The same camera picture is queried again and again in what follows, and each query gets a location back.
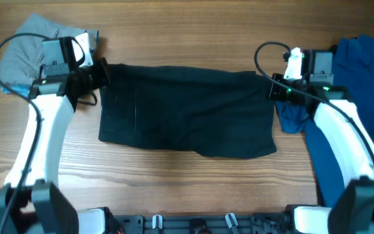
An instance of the navy blue fabric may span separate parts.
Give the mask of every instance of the navy blue fabric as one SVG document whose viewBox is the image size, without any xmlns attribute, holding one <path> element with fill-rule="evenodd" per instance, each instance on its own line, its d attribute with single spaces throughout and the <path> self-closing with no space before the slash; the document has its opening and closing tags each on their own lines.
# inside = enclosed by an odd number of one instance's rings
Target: navy blue fabric
<svg viewBox="0 0 374 234">
<path fill-rule="evenodd" d="M 346 86 L 358 108 L 358 115 L 374 142 L 374 38 L 341 39 L 333 59 L 334 85 Z M 324 134 L 311 120 L 303 120 L 302 107 L 276 102 L 282 129 L 293 133 L 305 131 L 306 145 L 310 152 L 324 205 L 333 207 L 344 190 L 343 177 L 337 160 Z M 283 121 L 284 117 L 295 121 Z"/>
</svg>

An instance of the folded black garment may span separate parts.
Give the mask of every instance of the folded black garment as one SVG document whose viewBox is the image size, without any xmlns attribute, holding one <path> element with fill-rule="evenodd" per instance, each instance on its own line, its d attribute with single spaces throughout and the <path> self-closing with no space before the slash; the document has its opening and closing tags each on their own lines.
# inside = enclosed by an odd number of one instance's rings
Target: folded black garment
<svg viewBox="0 0 374 234">
<path fill-rule="evenodd" d="M 99 140 L 254 158 L 276 152 L 271 83 L 254 71 L 109 65 Z"/>
</svg>

